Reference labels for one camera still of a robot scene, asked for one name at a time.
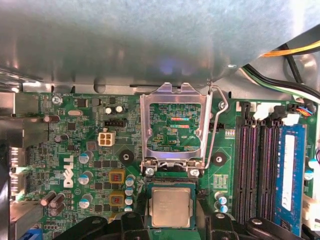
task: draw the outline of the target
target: black wire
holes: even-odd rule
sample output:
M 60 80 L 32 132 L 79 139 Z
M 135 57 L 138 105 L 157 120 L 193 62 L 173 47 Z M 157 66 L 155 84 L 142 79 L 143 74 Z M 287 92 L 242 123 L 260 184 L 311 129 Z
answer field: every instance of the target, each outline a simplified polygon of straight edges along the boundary
M 260 79 L 261 81 L 263 81 L 263 82 L 265 82 L 267 84 L 274 85 L 276 87 L 283 87 L 283 88 L 290 88 L 290 89 L 299 90 L 299 91 L 305 92 L 307 94 L 310 94 L 310 95 L 320 99 L 320 92 L 312 89 L 311 87 L 308 87 L 306 85 L 299 84 L 299 83 L 296 83 L 296 82 L 281 81 L 281 80 L 276 80 L 276 79 L 273 79 L 273 78 L 269 78 L 269 77 L 263 76 L 260 72 L 258 72 L 250 64 L 245 65 L 243 68 L 245 70 L 249 71 L 252 75 L 254 75 L 255 77 L 257 77 L 258 79 Z
M 290 48 L 288 47 L 288 44 L 283 44 L 282 46 L 280 46 L 281 50 L 289 50 Z M 293 56 L 291 55 L 285 55 L 284 56 L 285 59 L 288 61 L 289 67 L 291 69 L 292 75 L 294 77 L 294 80 L 298 83 L 298 84 L 303 84 L 304 81 L 302 81 L 302 77 L 300 75 L 298 66 L 296 64 L 296 61 L 294 59 Z
M 299 51 L 299 52 L 296 52 L 296 53 L 291 53 L 291 54 L 288 54 L 286 56 L 313 54 L 313 53 L 316 53 L 316 52 L 319 52 L 319 51 L 320 51 L 320 46 L 317 46 L 317 47 L 309 49 L 309 50 Z

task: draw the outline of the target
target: green circuit board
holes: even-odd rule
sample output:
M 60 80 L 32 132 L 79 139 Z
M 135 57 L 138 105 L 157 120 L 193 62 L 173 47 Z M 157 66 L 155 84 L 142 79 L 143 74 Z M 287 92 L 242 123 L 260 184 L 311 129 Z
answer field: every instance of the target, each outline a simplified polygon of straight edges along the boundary
M 114 191 L 124 191 L 125 184 L 110 183 L 109 173 L 114 169 L 125 169 L 125 175 L 135 176 L 134 198 L 138 191 L 145 191 L 145 177 L 140 174 L 140 162 L 142 159 L 141 142 L 141 114 L 140 97 L 136 95 L 103 95 L 103 94 L 57 94 L 62 97 L 61 105 L 52 103 L 53 93 L 20 93 L 39 96 L 39 117 L 45 115 L 58 115 L 58 123 L 49 124 L 49 140 L 39 146 L 28 149 L 30 167 L 28 171 L 32 175 L 31 193 L 22 196 L 23 199 L 39 200 L 50 191 L 64 193 L 66 196 L 66 208 L 58 216 L 49 215 L 48 209 L 45 216 L 39 222 L 43 229 L 43 239 L 50 240 L 61 234 L 74 224 L 88 216 L 102 216 L 108 220 L 117 213 L 124 211 L 124 206 L 110 206 L 109 196 Z M 215 208 L 215 193 L 223 193 L 227 199 L 229 213 L 233 203 L 233 177 L 235 164 L 236 144 L 236 116 L 237 99 L 229 100 L 229 109 L 224 112 L 219 123 L 223 128 L 219 129 L 215 136 L 212 154 L 223 153 L 226 162 L 222 166 L 211 164 L 198 179 L 197 188 L 208 192 L 207 201 L 213 211 Z M 219 99 L 212 103 L 212 113 L 215 115 L 218 109 Z M 122 106 L 124 111 L 107 115 L 106 107 L 115 108 Z M 198 104 L 165 104 L 155 103 L 150 106 L 150 124 L 152 137 L 148 141 L 148 147 L 154 151 L 192 151 L 200 146 L 200 141 L 194 131 L 199 124 L 200 105 Z M 70 111 L 81 111 L 80 116 L 70 116 Z M 105 121 L 110 119 L 125 120 L 125 127 L 108 126 L 109 131 L 115 131 L 115 144 L 113 146 L 98 146 L 98 134 L 104 131 Z M 314 155 L 316 119 L 314 116 L 301 117 L 300 122 L 308 125 L 308 154 Z M 67 135 L 68 140 L 62 143 L 55 142 L 55 136 Z M 207 144 L 207 156 L 210 149 L 209 133 Z M 82 164 L 78 158 L 81 153 L 90 150 L 93 153 L 88 163 Z M 129 150 L 134 155 L 134 161 L 130 165 L 123 165 L 120 154 L 123 150 Z M 64 187 L 65 159 L 73 156 L 73 187 Z M 93 178 L 87 185 L 78 182 L 79 176 L 89 171 Z M 156 177 L 187 177 L 185 172 L 157 172 Z M 306 185 L 305 191 L 312 189 L 312 181 Z M 84 194 L 90 194 L 93 198 L 86 209 L 79 207 L 79 202 Z M 199 240 L 196 231 L 177 229 L 152 230 L 153 240 Z

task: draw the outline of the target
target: blue ram stick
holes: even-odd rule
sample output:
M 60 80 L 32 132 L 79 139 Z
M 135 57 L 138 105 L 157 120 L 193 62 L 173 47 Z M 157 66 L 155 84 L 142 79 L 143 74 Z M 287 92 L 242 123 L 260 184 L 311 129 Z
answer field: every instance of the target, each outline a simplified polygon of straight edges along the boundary
M 274 222 L 301 236 L 306 125 L 282 126 L 276 176 Z

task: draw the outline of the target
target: dell logo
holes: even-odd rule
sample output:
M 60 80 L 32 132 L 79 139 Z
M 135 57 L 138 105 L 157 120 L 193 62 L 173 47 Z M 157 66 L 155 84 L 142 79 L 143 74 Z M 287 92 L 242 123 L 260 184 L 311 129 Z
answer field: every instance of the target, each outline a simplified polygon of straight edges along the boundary
M 72 171 L 72 169 L 74 169 L 74 156 L 70 156 L 70 158 L 64 158 L 63 161 L 65 163 L 69 163 L 68 165 L 63 166 L 65 169 L 63 173 L 63 176 L 65 177 L 65 180 L 63 181 L 63 187 L 70 189 L 74 187 L 74 181 L 72 180 L 72 177 L 74 176 L 74 172 Z

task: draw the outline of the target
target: white power connector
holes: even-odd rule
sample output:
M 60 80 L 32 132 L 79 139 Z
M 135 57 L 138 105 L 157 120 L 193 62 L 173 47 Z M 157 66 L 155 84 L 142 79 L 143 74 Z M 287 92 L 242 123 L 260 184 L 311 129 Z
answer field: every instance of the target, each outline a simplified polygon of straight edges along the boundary
M 312 231 L 320 231 L 320 201 L 303 195 L 302 223 Z

